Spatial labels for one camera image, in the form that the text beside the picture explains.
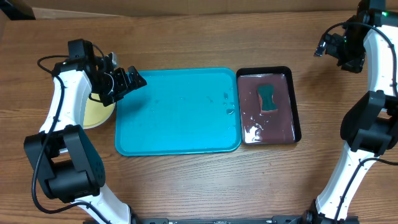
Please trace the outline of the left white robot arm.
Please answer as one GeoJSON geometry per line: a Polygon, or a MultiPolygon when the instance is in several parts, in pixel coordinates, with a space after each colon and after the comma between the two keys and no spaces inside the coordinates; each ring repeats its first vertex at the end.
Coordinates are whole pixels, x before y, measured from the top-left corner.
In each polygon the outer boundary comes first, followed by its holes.
{"type": "Polygon", "coordinates": [[[49,71],[54,83],[49,113],[39,132],[24,140],[34,170],[32,201],[47,214],[80,207],[95,223],[140,223],[106,185],[103,161],[83,122],[93,93],[98,103],[109,106],[147,82],[135,67],[119,67],[114,53],[95,55],[97,49],[88,40],[71,40],[68,55],[49,71]]]}

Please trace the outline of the yellow plate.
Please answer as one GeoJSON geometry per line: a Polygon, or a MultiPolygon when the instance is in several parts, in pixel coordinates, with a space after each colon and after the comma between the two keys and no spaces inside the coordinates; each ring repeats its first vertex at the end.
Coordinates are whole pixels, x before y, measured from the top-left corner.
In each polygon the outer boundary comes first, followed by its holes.
{"type": "Polygon", "coordinates": [[[91,129],[103,124],[112,115],[115,106],[115,103],[103,106],[102,103],[87,99],[83,129],[91,129]]]}

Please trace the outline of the green sponge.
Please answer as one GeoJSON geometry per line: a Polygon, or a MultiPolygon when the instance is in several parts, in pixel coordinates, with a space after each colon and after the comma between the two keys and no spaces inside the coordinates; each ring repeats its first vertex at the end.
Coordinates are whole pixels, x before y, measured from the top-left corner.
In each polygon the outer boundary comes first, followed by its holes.
{"type": "Polygon", "coordinates": [[[260,113],[266,114],[277,111],[277,105],[274,103],[274,86],[271,84],[259,85],[257,87],[259,97],[260,113]]]}

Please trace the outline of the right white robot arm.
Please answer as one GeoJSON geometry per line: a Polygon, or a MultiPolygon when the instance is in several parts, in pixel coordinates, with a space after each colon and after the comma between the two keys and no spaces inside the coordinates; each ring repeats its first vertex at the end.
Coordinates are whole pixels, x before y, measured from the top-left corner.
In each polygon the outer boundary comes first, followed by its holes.
{"type": "Polygon", "coordinates": [[[343,150],[326,187],[295,223],[358,223],[348,207],[367,171],[397,144],[397,13],[362,0],[339,26],[344,34],[326,30],[314,55],[331,55],[353,73],[367,63],[368,90],[342,120],[343,150]]]}

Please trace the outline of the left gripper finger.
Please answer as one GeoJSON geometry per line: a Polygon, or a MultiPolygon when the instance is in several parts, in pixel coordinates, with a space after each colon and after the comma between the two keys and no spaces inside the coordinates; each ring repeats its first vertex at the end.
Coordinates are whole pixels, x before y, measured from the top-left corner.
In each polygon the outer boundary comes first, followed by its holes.
{"type": "Polygon", "coordinates": [[[126,72],[123,68],[117,68],[113,72],[114,92],[124,93],[127,90],[126,72]]]}
{"type": "Polygon", "coordinates": [[[147,85],[145,79],[139,74],[134,66],[129,67],[127,71],[129,90],[136,90],[147,85]]]}

